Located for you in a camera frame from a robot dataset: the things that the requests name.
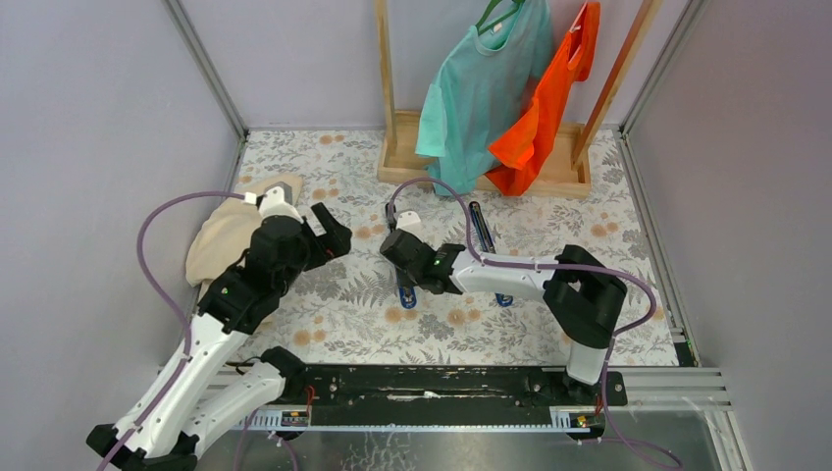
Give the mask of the blue stapler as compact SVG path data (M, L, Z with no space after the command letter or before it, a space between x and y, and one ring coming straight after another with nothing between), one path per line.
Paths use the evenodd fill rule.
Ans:
M389 232L392 233L396 229L395 206L386 203L384 212ZM415 290L405 278L405 273L397 266L395 266L395 282L401 306L404 309L414 308L417 304Z
M468 205L468 208L469 214L472 218L475 232L481 244L482 251L486 253L495 254L494 239L489 230L480 203L477 201L471 201ZM496 293L494 297L495 302L501 307L509 307L513 303L513 297L510 295Z

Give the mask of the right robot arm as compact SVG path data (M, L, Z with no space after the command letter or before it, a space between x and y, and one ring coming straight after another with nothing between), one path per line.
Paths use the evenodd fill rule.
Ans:
M586 249L566 245L553 257L473 254L461 244L433 249L395 230L380 253L412 285L433 294L493 292L544 304L573 341L562 379L564 394L586 404L601 391L601 371L627 287Z

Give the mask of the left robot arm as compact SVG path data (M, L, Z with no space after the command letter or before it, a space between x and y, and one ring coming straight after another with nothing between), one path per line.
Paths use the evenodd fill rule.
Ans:
M120 470L192 470L221 435L257 407L301 397L301 362L276 347L229 392L198 403L230 356L278 310L299 275L346 255L352 232L323 203L311 210L316 235L287 203L260 201L262 222L240 257L209 286L184 339L154 383L125 416L95 426L87 445L101 466Z

